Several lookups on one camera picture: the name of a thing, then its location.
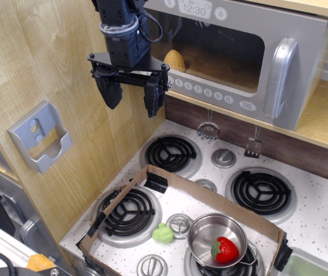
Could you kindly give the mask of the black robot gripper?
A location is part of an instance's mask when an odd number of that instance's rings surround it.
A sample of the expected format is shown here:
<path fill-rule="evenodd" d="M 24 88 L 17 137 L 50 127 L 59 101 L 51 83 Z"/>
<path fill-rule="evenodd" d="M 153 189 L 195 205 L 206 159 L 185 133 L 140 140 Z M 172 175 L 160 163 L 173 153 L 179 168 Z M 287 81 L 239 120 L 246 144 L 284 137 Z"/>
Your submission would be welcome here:
<path fill-rule="evenodd" d="M 108 51 L 91 53 L 92 77 L 107 107 L 115 109 L 122 100 L 121 84 L 144 87 L 144 104 L 149 117 L 163 106 L 165 91 L 170 88 L 167 72 L 170 67 L 151 56 L 150 44 L 137 30 L 105 35 Z"/>

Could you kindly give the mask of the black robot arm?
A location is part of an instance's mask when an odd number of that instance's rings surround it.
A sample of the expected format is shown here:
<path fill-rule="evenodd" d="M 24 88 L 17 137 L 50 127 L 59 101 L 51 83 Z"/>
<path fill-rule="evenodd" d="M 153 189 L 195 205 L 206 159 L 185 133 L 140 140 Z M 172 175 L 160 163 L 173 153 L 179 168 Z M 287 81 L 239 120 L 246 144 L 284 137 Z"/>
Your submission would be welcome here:
<path fill-rule="evenodd" d="M 122 99 L 121 84 L 144 89 L 144 105 L 154 117 L 169 90 L 169 65 L 154 58 L 148 20 L 157 20 L 144 9 L 145 1 L 93 1 L 100 14 L 100 30 L 107 51 L 90 53 L 91 74 L 106 105 L 114 109 Z"/>

